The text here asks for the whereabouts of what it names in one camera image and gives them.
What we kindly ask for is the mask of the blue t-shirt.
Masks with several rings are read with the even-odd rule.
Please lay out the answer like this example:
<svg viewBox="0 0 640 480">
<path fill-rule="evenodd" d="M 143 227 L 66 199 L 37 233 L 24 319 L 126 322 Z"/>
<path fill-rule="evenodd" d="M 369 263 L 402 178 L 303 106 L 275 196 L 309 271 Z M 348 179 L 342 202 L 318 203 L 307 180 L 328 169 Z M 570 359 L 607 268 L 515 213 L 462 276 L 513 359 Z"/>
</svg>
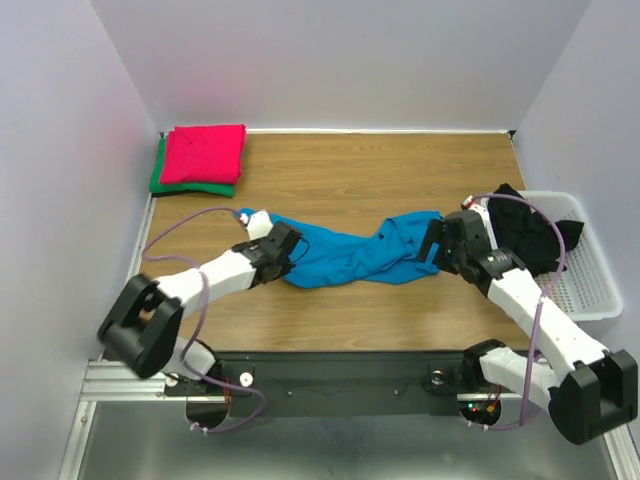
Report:
<svg viewBox="0 0 640 480">
<path fill-rule="evenodd" d="M 294 249 L 294 268 L 284 280 L 298 288 L 314 289 L 355 281 L 401 285 L 439 273 L 433 263 L 435 248 L 423 262 L 417 255 L 429 223 L 437 211 L 417 211 L 389 217 L 369 237 L 336 232 L 270 213 L 301 233 Z"/>
</svg>

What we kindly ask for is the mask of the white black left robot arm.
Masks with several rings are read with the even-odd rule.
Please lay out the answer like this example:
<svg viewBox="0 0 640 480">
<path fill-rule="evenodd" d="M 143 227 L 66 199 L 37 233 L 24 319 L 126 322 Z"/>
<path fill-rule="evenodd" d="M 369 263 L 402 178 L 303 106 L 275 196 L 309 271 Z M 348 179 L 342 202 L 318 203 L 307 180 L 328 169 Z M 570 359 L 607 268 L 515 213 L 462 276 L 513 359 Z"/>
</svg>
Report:
<svg viewBox="0 0 640 480">
<path fill-rule="evenodd" d="M 177 374 L 199 393 L 219 387 L 255 394 L 251 386 L 222 380 L 216 356 L 194 339 L 179 337 L 182 320 L 199 312 L 206 317 L 212 302 L 278 280 L 293 270 L 292 254 L 302 234 L 277 222 L 260 238 L 236 244 L 217 258 L 169 276 L 131 277 L 97 332 L 102 345 L 141 379 L 158 373 Z"/>
</svg>

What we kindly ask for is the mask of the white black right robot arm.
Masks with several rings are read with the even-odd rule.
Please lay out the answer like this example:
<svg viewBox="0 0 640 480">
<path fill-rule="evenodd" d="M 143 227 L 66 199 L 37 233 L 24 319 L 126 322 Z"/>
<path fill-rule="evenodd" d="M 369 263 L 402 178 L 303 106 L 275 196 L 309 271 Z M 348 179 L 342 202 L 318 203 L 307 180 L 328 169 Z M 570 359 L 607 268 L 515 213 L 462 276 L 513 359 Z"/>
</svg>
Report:
<svg viewBox="0 0 640 480">
<path fill-rule="evenodd" d="M 551 418 L 569 442 L 582 445 L 635 420 L 639 368 L 625 350 L 612 352 L 578 327 L 510 250 L 490 242 L 487 215 L 472 207 L 430 221 L 418 258 L 459 275 L 507 314 L 530 339 L 517 354 L 487 340 L 463 354 L 460 378 L 472 390 L 499 385 Z"/>
</svg>

